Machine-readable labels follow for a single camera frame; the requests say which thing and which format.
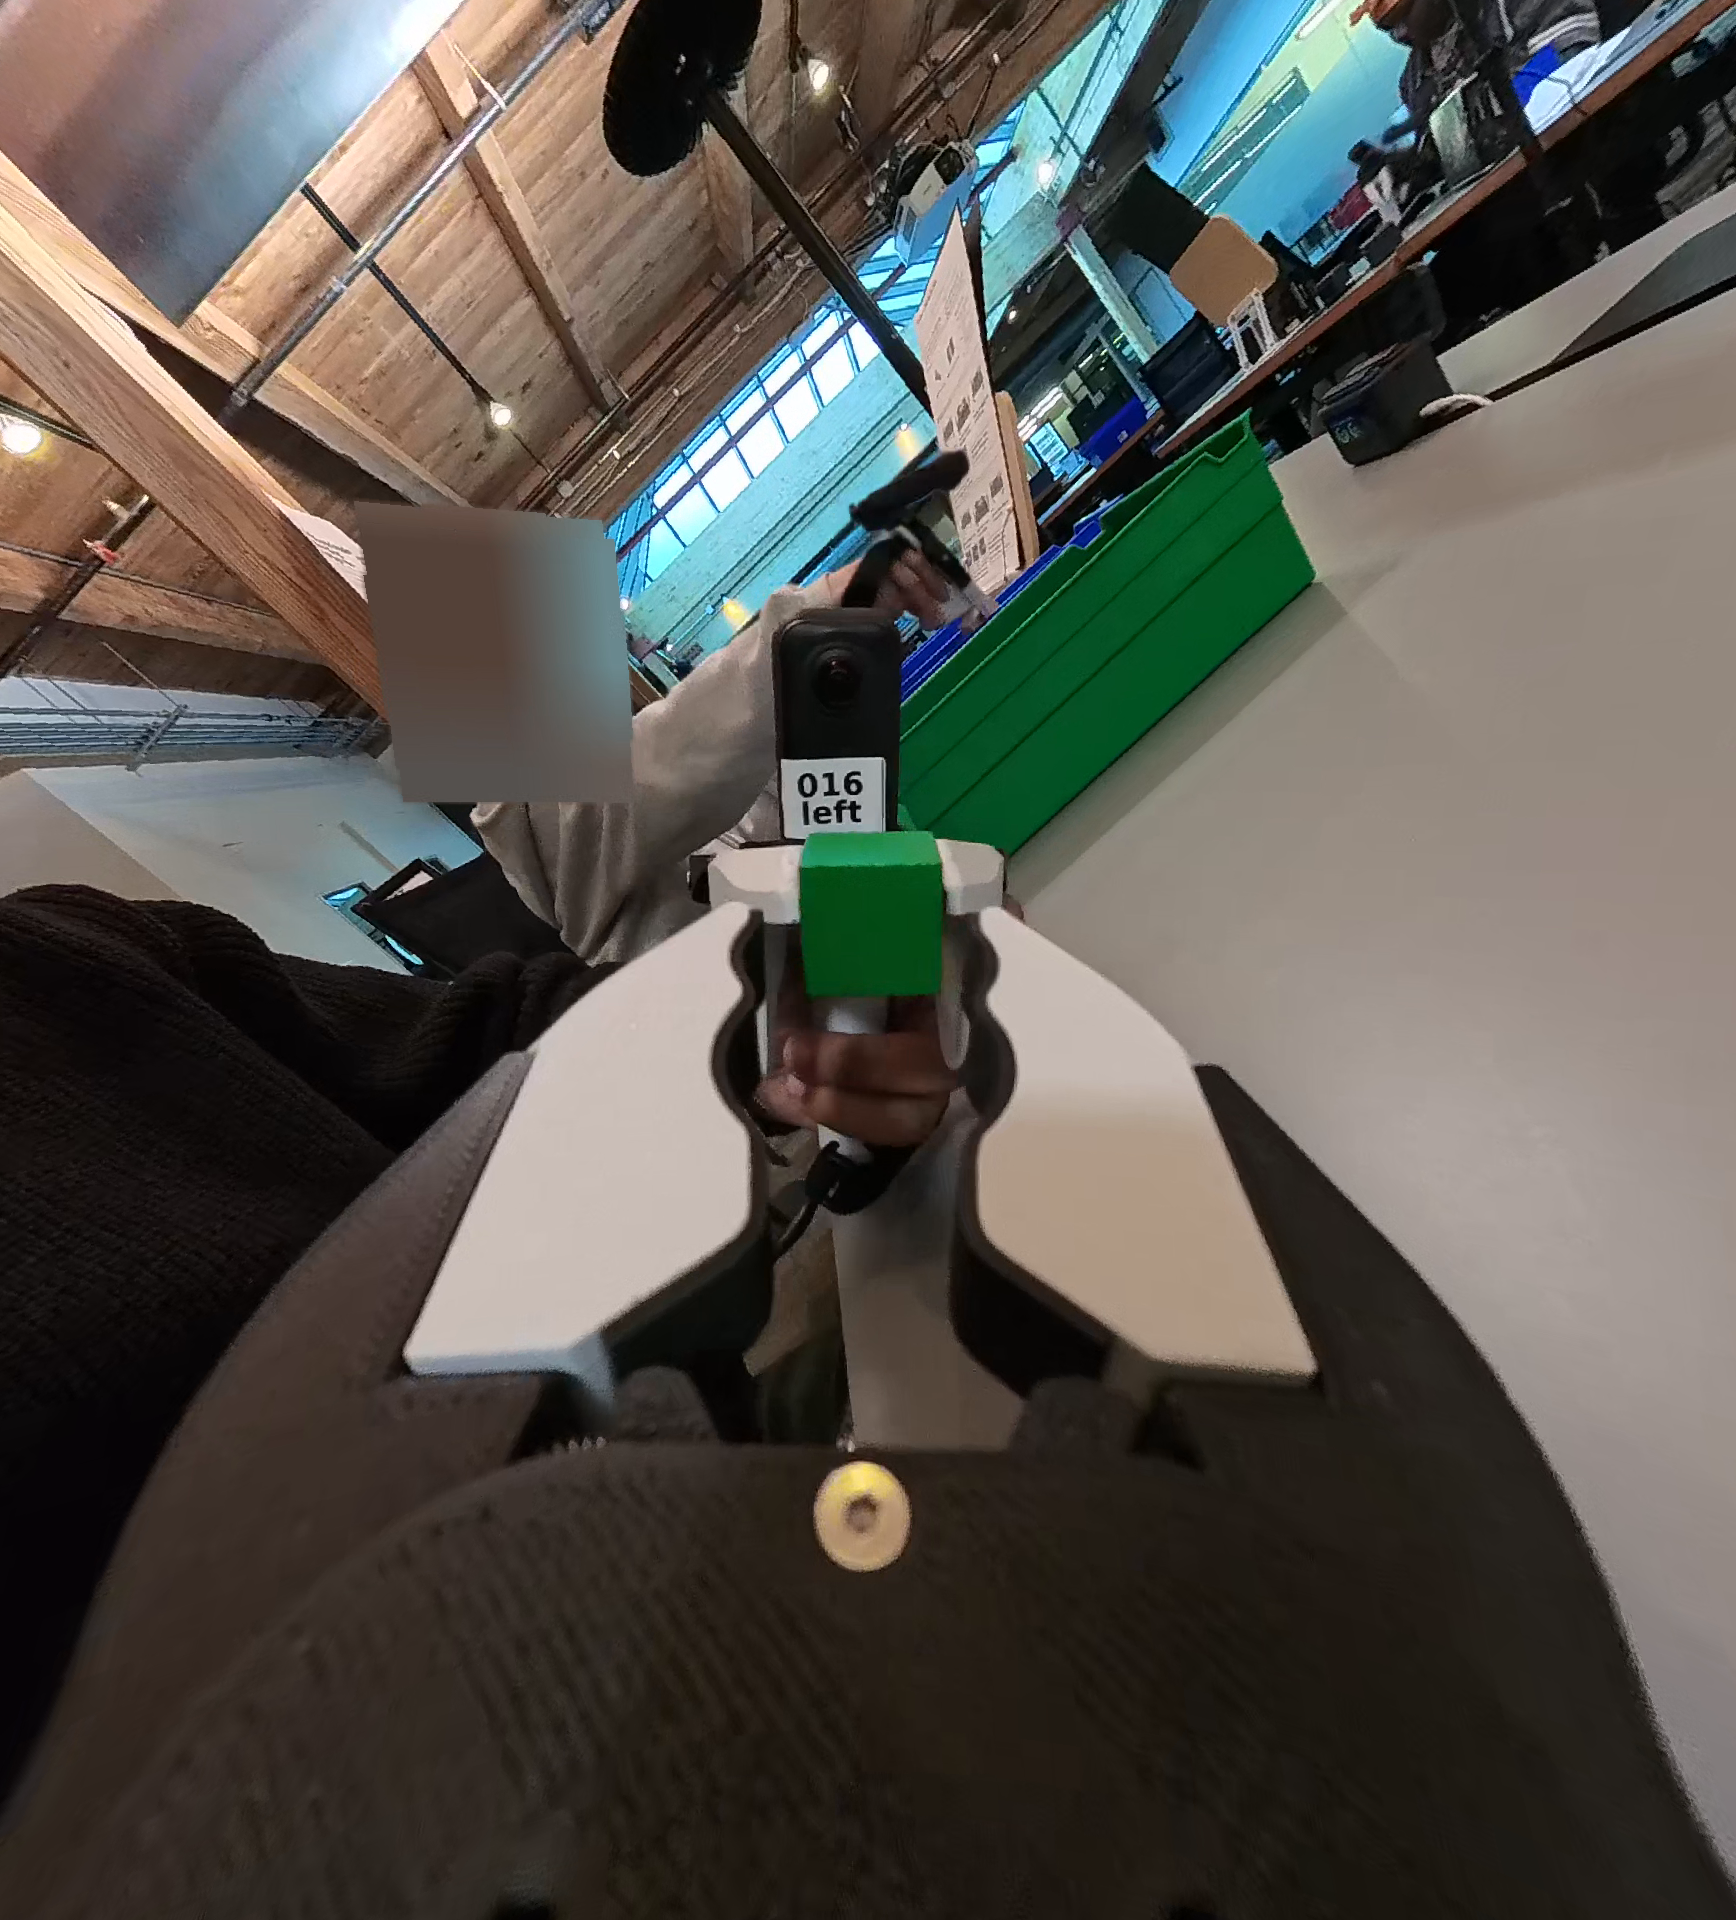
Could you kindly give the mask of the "white paper notice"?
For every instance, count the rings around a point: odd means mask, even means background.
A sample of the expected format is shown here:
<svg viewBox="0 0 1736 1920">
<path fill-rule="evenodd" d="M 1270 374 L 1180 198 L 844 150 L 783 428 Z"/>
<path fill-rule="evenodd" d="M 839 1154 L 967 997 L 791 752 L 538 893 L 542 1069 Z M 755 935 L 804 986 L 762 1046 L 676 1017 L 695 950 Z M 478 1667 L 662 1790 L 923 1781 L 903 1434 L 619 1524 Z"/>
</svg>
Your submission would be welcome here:
<svg viewBox="0 0 1736 1920">
<path fill-rule="evenodd" d="M 275 503 L 325 565 L 362 599 L 368 599 L 368 565 L 362 546 L 344 528 L 300 507 Z"/>
</svg>

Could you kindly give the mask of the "black steel pole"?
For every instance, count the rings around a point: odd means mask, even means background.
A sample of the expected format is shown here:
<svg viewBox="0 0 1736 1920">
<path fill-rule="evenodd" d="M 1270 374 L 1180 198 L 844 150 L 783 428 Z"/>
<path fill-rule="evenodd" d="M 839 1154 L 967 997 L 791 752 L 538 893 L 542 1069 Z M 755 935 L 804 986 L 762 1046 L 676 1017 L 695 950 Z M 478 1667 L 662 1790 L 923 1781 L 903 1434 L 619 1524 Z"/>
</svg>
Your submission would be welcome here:
<svg viewBox="0 0 1736 1920">
<path fill-rule="evenodd" d="M 932 403 L 921 360 L 881 310 L 880 301 L 861 285 L 853 267 L 835 242 L 829 240 L 814 212 L 762 152 L 755 137 L 731 104 L 731 96 L 719 89 L 709 89 L 704 102 L 704 121 L 727 146 L 754 188 L 759 190 L 788 238 L 807 256 L 807 262 L 832 289 L 832 294 L 846 305 L 856 325 L 868 333 L 884 363 L 896 373 L 921 413 L 930 414 Z"/>
</svg>

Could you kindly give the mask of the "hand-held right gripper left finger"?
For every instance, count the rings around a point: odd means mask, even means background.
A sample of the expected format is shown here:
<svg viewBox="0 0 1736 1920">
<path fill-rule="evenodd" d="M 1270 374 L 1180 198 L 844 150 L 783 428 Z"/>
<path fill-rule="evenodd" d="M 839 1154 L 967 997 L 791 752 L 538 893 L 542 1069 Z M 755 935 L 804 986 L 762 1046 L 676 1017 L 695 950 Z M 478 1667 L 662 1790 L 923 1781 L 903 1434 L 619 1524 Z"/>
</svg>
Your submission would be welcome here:
<svg viewBox="0 0 1736 1920">
<path fill-rule="evenodd" d="M 773 1306 L 767 1173 L 736 1086 L 759 914 L 719 906 L 530 1048 L 402 1347 L 416 1381 L 740 1370 Z"/>
</svg>

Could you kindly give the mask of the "green cube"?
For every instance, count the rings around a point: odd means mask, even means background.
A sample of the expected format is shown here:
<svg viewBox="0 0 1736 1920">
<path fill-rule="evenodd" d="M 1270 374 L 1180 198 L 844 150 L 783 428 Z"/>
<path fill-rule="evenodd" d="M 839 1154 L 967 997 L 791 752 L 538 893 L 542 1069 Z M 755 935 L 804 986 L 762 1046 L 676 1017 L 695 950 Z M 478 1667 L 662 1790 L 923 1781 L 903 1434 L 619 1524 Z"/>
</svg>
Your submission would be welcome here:
<svg viewBox="0 0 1736 1920">
<path fill-rule="evenodd" d="M 804 843 L 797 927 L 809 998 L 938 997 L 946 916 L 943 862 L 927 830 L 820 830 Z"/>
</svg>

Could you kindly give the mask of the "person's left hand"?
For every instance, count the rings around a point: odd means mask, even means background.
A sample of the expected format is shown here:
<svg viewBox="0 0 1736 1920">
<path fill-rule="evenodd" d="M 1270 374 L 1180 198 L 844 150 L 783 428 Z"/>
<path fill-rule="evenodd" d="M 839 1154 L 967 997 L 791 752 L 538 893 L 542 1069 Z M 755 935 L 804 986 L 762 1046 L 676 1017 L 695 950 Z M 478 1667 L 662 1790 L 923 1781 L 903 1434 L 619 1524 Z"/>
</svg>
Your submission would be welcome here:
<svg viewBox="0 0 1736 1920">
<path fill-rule="evenodd" d="M 754 1105 L 770 1123 L 826 1130 L 868 1148 L 912 1148 L 948 1114 L 955 1077 L 932 1025 L 853 1034 L 815 1026 L 783 1036 Z"/>
</svg>

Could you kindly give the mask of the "green plastic bin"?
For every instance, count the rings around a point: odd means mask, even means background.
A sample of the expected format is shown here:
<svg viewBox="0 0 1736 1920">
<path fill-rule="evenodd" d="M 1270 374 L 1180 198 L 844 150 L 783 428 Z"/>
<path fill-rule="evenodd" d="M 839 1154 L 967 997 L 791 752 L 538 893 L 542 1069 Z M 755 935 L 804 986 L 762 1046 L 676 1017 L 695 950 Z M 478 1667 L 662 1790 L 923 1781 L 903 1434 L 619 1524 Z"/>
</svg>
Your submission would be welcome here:
<svg viewBox="0 0 1736 1920">
<path fill-rule="evenodd" d="M 1249 414 L 1105 511 L 1062 588 L 903 701 L 903 827 L 1021 852 L 1315 582 Z"/>
</svg>

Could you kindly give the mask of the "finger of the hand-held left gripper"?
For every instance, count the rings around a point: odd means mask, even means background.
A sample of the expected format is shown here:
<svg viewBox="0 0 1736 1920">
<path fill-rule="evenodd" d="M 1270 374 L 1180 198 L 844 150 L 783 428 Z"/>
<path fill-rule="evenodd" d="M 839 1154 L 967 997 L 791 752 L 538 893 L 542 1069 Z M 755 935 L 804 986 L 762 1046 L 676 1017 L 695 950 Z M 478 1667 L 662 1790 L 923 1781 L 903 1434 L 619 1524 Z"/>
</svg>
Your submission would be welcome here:
<svg viewBox="0 0 1736 1920">
<path fill-rule="evenodd" d="M 1008 901 L 1005 861 L 999 851 L 961 838 L 938 836 L 934 846 L 943 891 L 935 1034 L 943 1055 L 964 1055 L 970 1034 L 964 1007 L 970 942 L 979 930 L 981 912 L 1001 909 Z"/>
<path fill-rule="evenodd" d="M 747 969 L 755 972 L 759 1055 L 781 1055 L 791 1029 L 807 1014 L 801 940 L 801 846 L 717 851 L 708 866 L 709 906 L 736 904 L 759 923 Z"/>
</svg>

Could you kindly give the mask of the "person's left forearm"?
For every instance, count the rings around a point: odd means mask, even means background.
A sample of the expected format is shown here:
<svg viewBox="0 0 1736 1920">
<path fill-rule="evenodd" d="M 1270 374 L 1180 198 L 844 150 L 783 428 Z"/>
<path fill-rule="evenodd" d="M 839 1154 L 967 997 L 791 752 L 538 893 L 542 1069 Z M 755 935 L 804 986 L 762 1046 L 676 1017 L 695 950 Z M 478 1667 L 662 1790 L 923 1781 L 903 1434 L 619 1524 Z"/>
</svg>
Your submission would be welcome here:
<svg viewBox="0 0 1736 1920">
<path fill-rule="evenodd" d="M 382 977 L 348 991 L 331 1017 L 333 1101 L 384 1146 L 411 1146 L 619 971 L 568 955 L 492 956 L 452 980 Z"/>
</svg>

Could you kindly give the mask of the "wooden stand board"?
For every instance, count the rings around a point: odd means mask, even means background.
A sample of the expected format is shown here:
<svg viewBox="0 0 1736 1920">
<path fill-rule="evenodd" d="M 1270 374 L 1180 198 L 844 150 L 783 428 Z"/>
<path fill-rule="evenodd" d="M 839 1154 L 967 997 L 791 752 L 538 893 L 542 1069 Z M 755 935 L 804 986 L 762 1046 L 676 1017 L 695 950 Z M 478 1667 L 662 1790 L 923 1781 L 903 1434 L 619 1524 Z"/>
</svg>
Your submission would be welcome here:
<svg viewBox="0 0 1736 1920">
<path fill-rule="evenodd" d="M 1279 275 L 1260 240 L 1212 212 L 1167 269 L 1167 285 L 1202 320 L 1224 328 L 1252 301 L 1268 296 Z"/>
</svg>

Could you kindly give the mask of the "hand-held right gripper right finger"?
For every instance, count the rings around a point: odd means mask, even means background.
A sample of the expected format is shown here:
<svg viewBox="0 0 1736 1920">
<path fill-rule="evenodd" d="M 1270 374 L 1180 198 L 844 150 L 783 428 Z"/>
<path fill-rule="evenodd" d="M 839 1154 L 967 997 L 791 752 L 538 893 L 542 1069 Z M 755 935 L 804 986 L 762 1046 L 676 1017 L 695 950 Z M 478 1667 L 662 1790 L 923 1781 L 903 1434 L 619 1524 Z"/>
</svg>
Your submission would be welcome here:
<svg viewBox="0 0 1736 1920">
<path fill-rule="evenodd" d="M 1018 1398 L 1307 1389 L 1309 1337 L 1186 1048 L 1001 909 L 975 914 L 948 1321 Z"/>
</svg>

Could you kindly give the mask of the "black charger box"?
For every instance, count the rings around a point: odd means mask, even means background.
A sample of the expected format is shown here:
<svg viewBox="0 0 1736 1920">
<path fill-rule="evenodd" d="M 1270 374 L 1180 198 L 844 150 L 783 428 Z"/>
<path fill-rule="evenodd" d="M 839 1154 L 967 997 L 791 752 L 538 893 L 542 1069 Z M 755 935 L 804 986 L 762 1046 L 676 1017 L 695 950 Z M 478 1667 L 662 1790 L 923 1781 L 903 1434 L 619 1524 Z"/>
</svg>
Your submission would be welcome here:
<svg viewBox="0 0 1736 1920">
<path fill-rule="evenodd" d="M 1435 431 L 1434 410 L 1451 396 L 1431 349 L 1389 349 L 1315 388 L 1311 434 L 1327 441 L 1347 469 L 1363 469 Z"/>
</svg>

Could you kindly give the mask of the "black round fan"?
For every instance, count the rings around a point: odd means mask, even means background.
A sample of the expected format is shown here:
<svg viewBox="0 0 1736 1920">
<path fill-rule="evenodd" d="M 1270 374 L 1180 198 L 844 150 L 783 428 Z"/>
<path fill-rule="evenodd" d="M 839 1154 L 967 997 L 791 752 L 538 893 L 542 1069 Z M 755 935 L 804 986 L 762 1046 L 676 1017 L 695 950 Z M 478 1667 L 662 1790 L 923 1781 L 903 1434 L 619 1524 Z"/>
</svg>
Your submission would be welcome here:
<svg viewBox="0 0 1736 1920">
<path fill-rule="evenodd" d="M 653 180 L 681 166 L 742 79 L 759 3 L 636 3 L 599 96 L 599 133 L 616 166 Z"/>
</svg>

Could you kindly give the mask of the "standing instruction board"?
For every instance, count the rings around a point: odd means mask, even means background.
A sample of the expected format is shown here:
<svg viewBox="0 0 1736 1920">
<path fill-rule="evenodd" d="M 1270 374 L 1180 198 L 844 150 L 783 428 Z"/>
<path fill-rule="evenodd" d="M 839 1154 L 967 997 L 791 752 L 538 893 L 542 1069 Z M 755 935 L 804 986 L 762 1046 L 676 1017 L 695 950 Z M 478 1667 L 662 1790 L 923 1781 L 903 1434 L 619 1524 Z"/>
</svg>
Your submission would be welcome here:
<svg viewBox="0 0 1736 1920">
<path fill-rule="evenodd" d="M 1011 400 L 993 382 L 979 246 L 954 212 L 914 323 L 927 418 L 941 455 L 961 455 L 964 478 L 948 494 L 960 565 L 974 588 L 998 599 L 1038 557 L 1025 456 Z"/>
</svg>

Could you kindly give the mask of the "blue plastic bin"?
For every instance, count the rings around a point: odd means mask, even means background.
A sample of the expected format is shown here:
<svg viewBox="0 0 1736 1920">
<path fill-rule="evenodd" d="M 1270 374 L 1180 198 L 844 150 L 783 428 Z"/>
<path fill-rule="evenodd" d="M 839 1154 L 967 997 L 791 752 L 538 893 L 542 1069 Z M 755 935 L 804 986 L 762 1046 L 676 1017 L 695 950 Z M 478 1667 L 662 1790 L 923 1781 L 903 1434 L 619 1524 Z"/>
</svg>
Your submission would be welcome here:
<svg viewBox="0 0 1736 1920">
<path fill-rule="evenodd" d="M 1016 581 L 999 590 L 993 613 L 979 625 L 970 627 L 964 619 L 957 619 L 921 636 L 902 662 L 902 701 L 915 701 L 920 690 L 946 672 L 954 660 L 967 656 L 975 648 L 1005 641 L 1014 628 L 1079 572 L 1081 560 L 1099 538 L 1105 516 L 1108 509 L 1095 509 L 1083 514 L 1074 525 L 1070 540 L 1044 553 L 1031 567 L 1023 569 Z"/>
</svg>

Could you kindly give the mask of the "wooden pillar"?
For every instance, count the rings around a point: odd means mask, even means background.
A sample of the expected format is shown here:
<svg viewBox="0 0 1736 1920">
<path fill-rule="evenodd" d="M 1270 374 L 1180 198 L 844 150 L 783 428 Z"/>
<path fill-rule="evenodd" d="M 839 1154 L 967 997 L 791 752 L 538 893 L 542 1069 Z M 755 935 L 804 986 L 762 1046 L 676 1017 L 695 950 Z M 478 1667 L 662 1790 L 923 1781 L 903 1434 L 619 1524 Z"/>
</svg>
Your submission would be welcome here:
<svg viewBox="0 0 1736 1920">
<path fill-rule="evenodd" d="M 378 712 L 368 599 L 295 522 L 295 504 L 0 201 L 0 363 L 225 567 Z"/>
</svg>

